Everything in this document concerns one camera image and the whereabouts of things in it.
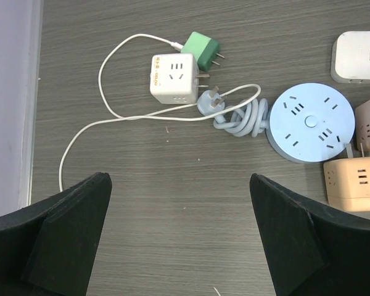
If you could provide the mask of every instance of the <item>white cube power socket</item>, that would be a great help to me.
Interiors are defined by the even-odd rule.
[[[370,31],[339,36],[333,46],[331,75],[340,83],[370,83]]]
[[[199,68],[192,54],[152,58],[150,93],[162,104],[194,104],[199,96]]]

